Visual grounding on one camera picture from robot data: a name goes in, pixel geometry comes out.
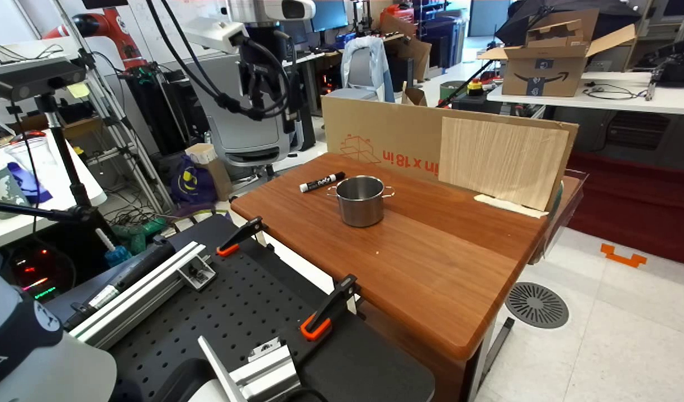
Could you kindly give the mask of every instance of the wooden board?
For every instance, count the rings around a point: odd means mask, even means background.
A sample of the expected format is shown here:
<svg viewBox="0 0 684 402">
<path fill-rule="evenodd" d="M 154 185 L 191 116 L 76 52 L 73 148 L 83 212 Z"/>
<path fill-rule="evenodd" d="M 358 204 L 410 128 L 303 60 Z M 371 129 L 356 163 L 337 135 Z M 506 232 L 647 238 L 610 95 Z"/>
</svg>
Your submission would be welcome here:
<svg viewBox="0 0 684 402">
<path fill-rule="evenodd" d="M 385 221 L 348 229 L 329 191 L 296 191 L 329 173 L 372 175 L 391 185 Z M 262 217 L 273 238 L 334 280 L 356 274 L 366 302 L 458 360 L 475 350 L 547 226 L 475 204 L 474 193 L 340 155 L 281 175 L 235 198 L 232 210 Z"/>
<path fill-rule="evenodd" d="M 574 129 L 445 116 L 437 180 L 544 210 L 571 140 Z"/>
</svg>

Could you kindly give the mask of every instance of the wooden tabletop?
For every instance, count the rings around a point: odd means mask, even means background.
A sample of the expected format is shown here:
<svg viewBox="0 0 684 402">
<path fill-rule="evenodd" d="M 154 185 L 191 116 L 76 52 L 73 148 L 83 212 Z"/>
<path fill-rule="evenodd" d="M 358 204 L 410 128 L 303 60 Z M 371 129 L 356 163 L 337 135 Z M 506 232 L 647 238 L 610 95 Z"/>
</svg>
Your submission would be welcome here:
<svg viewBox="0 0 684 402">
<path fill-rule="evenodd" d="M 348 229 L 331 191 L 299 183 L 343 173 L 395 191 L 385 221 Z M 232 210 L 262 217 L 271 234 L 334 280 L 356 274 L 361 298 L 449 357 L 467 360 L 537 249 L 547 219 L 475 204 L 474 193 L 417 182 L 340 155 L 281 175 Z"/>
</svg>

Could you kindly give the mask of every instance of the computer monitor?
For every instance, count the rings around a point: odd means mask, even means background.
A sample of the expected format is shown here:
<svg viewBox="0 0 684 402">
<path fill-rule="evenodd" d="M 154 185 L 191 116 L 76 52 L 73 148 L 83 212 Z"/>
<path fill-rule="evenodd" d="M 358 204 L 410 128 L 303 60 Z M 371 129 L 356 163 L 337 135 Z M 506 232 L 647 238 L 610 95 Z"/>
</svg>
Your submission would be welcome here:
<svg viewBox="0 0 684 402">
<path fill-rule="evenodd" d="M 312 18 L 314 32 L 331 32 L 346 24 L 348 22 L 346 22 L 343 0 L 314 0 L 314 18 Z"/>
</svg>

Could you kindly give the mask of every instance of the pot handle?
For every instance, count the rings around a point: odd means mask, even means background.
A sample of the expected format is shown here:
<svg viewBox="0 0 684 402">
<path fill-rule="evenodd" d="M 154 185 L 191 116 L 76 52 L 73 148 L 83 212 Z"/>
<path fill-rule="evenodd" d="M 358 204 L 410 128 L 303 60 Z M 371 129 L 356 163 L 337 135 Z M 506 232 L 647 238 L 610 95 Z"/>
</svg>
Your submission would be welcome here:
<svg viewBox="0 0 684 402">
<path fill-rule="evenodd" d="M 395 191 L 391 185 L 385 185 L 382 198 L 395 197 Z"/>
</svg>

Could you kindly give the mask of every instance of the floor drain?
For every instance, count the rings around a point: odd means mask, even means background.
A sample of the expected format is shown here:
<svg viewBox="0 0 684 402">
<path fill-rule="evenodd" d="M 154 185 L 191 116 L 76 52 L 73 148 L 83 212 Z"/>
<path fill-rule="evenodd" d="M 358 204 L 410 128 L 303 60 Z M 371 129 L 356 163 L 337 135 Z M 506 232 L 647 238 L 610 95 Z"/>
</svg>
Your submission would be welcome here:
<svg viewBox="0 0 684 402">
<path fill-rule="evenodd" d="M 519 281 L 505 299 L 506 311 L 537 328 L 558 328 L 568 321 L 566 302 L 538 283 Z"/>
</svg>

